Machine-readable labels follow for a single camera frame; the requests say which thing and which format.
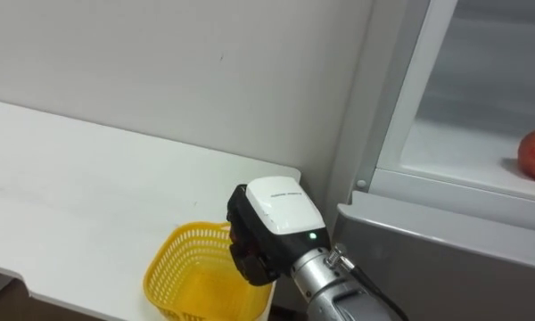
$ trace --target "refrigerator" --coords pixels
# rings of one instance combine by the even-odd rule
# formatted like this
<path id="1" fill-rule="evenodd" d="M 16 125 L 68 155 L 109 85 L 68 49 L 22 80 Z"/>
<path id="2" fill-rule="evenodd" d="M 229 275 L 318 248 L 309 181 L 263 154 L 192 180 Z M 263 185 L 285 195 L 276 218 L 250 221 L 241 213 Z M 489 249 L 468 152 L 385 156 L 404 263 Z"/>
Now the refrigerator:
<path id="1" fill-rule="evenodd" d="M 535 320 L 535 0 L 375 2 L 327 191 L 411 320 Z"/>

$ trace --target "white countertop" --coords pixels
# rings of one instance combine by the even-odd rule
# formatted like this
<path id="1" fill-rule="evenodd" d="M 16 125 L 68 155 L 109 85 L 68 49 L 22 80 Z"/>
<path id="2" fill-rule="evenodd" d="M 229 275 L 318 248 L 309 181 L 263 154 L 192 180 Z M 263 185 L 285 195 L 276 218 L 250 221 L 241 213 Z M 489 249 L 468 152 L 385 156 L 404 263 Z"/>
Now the white countertop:
<path id="1" fill-rule="evenodd" d="M 235 186 L 300 172 L 0 103 L 0 272 L 38 300 L 162 320 L 143 276 L 175 229 L 224 221 Z"/>

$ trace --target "silver metal arm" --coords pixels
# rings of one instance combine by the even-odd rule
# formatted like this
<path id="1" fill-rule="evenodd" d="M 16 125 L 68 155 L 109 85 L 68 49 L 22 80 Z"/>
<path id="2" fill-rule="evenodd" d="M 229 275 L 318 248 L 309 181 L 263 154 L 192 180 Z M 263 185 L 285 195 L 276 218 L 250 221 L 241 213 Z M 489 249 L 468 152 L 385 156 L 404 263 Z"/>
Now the silver metal arm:
<path id="1" fill-rule="evenodd" d="M 391 321 L 386 309 L 338 267 L 343 254 L 334 257 L 333 252 L 319 248 L 293 264 L 292 278 L 309 304 L 309 320 Z"/>

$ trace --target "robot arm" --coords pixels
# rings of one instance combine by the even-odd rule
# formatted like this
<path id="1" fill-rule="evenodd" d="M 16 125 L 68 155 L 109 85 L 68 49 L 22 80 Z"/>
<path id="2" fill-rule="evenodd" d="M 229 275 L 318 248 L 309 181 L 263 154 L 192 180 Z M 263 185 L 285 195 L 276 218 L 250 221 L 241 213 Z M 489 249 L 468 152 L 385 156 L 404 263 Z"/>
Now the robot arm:
<path id="1" fill-rule="evenodd" d="M 239 185 L 227 207 L 230 252 L 250 284 L 291 277 L 309 304 L 312 321 L 391 320 L 374 296 L 407 320 L 342 249 L 330 252 L 321 214 L 294 179 L 263 177 Z"/>

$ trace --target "yellow plastic basket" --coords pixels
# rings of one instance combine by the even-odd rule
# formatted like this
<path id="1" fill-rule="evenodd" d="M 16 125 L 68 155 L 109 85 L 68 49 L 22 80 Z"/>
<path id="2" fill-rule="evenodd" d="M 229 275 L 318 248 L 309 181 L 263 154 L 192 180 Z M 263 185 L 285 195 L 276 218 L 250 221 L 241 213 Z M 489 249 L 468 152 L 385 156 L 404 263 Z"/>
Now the yellow plastic basket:
<path id="1" fill-rule="evenodd" d="M 144 294 L 168 320 L 252 321 L 266 308 L 271 284 L 249 285 L 236 269 L 229 223 L 177 228 L 144 275 Z"/>

